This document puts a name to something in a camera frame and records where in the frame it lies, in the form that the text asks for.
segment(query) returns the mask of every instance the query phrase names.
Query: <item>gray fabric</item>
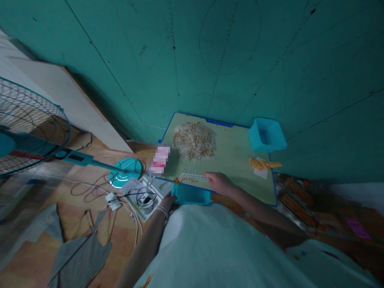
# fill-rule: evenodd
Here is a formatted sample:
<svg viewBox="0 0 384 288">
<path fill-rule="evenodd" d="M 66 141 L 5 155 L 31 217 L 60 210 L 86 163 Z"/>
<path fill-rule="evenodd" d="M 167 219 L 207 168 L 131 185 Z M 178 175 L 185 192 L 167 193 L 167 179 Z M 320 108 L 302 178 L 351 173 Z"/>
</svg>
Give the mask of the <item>gray fabric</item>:
<svg viewBox="0 0 384 288">
<path fill-rule="evenodd" d="M 96 222 L 95 222 L 94 227 L 99 226 L 101 220 L 103 220 L 103 218 L 104 218 L 105 214 L 107 213 L 107 211 L 108 211 L 108 210 L 105 210 L 105 211 L 103 211 L 103 212 L 99 212 L 99 213 L 97 214 L 97 218 L 96 218 Z"/>
<path fill-rule="evenodd" d="M 63 231 L 60 225 L 60 217 L 57 214 L 57 211 L 52 213 L 51 216 L 53 217 L 54 221 L 49 224 L 49 226 L 45 229 L 45 232 L 47 232 L 52 238 L 58 240 L 61 243 L 64 243 Z"/>
<path fill-rule="evenodd" d="M 12 260 L 24 241 L 36 242 L 44 231 L 48 232 L 56 240 L 64 242 L 56 203 L 45 208 L 33 219 L 30 226 L 23 232 L 7 256 L 1 261 L 0 272 Z"/>
<path fill-rule="evenodd" d="M 97 225 L 104 215 L 103 212 L 98 214 Z M 60 246 L 49 277 L 49 288 L 84 288 L 101 270 L 112 244 L 110 240 L 104 247 L 100 244 L 95 232 L 97 225 L 89 237 L 80 237 Z"/>
</svg>

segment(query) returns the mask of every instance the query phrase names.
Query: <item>pile of seeds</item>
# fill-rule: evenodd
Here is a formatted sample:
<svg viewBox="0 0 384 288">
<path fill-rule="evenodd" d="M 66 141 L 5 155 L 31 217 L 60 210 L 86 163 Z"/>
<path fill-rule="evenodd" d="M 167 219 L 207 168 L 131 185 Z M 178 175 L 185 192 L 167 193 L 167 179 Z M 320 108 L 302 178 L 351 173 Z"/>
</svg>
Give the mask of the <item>pile of seeds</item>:
<svg viewBox="0 0 384 288">
<path fill-rule="evenodd" d="M 175 128 L 173 146 L 180 157 L 200 160 L 214 157 L 216 134 L 201 122 L 185 122 Z"/>
</svg>

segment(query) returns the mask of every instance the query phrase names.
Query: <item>plug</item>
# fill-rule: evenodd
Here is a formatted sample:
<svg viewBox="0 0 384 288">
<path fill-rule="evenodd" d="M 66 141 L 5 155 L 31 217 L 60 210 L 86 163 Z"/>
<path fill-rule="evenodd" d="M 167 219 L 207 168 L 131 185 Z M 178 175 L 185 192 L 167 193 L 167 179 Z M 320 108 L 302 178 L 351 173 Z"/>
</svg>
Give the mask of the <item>plug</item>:
<svg viewBox="0 0 384 288">
<path fill-rule="evenodd" d="M 117 210 L 122 206 L 120 203 L 120 200 L 116 197 L 116 194 L 114 192 L 109 193 L 107 196 L 105 196 L 105 200 L 107 200 L 108 205 L 111 207 L 111 209 Z"/>
</svg>

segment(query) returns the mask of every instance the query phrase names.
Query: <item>teal container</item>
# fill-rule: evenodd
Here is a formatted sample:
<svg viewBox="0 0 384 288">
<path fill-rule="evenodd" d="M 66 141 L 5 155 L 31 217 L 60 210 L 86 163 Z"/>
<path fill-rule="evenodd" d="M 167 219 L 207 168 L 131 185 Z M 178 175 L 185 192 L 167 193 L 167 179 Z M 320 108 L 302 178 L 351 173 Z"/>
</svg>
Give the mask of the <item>teal container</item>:
<svg viewBox="0 0 384 288">
<path fill-rule="evenodd" d="M 211 192 L 189 185 L 174 183 L 172 195 L 177 197 L 176 204 L 197 204 L 206 206 L 211 202 Z"/>
<path fill-rule="evenodd" d="M 251 149 L 270 153 L 288 147 L 279 122 L 267 118 L 256 118 L 248 131 Z"/>
</svg>

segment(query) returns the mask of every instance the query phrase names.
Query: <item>blue border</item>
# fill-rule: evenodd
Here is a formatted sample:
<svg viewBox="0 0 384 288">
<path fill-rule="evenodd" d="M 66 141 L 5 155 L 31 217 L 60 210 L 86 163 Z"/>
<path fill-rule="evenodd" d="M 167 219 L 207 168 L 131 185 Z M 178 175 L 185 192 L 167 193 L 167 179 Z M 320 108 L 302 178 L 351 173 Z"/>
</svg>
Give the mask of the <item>blue border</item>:
<svg viewBox="0 0 384 288">
<path fill-rule="evenodd" d="M 249 127 L 247 126 L 242 126 L 242 125 L 235 125 L 235 124 L 230 124 L 230 123 L 226 123 L 226 122 L 221 122 L 221 121 L 217 121 L 217 120 L 213 120 L 213 119 L 209 119 L 209 118 L 205 118 L 205 117 L 201 117 L 201 116 L 197 116 L 197 115 L 192 115 L 192 114 L 186 114 L 186 113 L 181 113 L 181 112 L 174 112 L 173 115 L 172 115 L 172 118 L 170 120 L 170 122 L 168 123 L 168 126 L 164 132 L 164 135 L 163 135 L 163 138 L 161 138 L 161 140 L 158 141 L 159 144 L 161 144 L 164 140 L 164 136 L 165 134 L 167 133 L 168 131 L 168 128 L 169 128 L 169 125 L 171 124 L 172 122 L 172 119 L 173 119 L 173 116 L 175 116 L 175 114 L 178 113 L 178 114 L 183 114 L 183 115 L 187 115 L 187 116 L 193 116 L 193 117 L 198 117 L 198 118 L 201 118 L 201 119 L 204 119 L 206 120 L 206 122 L 208 123 L 212 123 L 212 124 L 216 124 L 216 125 L 221 125 L 221 126 L 225 126 L 225 127 L 233 127 L 233 126 L 238 126 L 238 127 L 242 127 L 242 128 L 247 128 L 249 129 Z M 268 156 L 269 156 L 269 160 L 271 161 L 271 154 L 268 153 Z M 273 181 L 273 189 L 275 190 L 275 199 L 276 199 L 276 204 L 272 205 L 272 204 L 267 204 L 268 206 L 271 206 L 271 207 L 274 207 L 276 208 L 278 206 L 278 200 L 277 200 L 277 192 L 276 192 L 276 183 L 275 183 L 275 177 L 273 175 L 273 169 L 271 168 L 271 172 L 272 172 L 272 181 Z M 160 177 L 155 177 L 157 179 L 161 179 L 161 180 L 165 180 L 165 181 L 168 181 L 168 182 L 171 182 L 173 183 L 172 180 L 168 180 L 168 179 L 164 179 L 164 178 L 160 178 Z M 193 185 L 189 185 L 189 184 L 181 184 L 181 185 L 185 185 L 185 186 L 190 186 L 190 187 L 196 187 L 196 186 L 193 186 Z"/>
</svg>

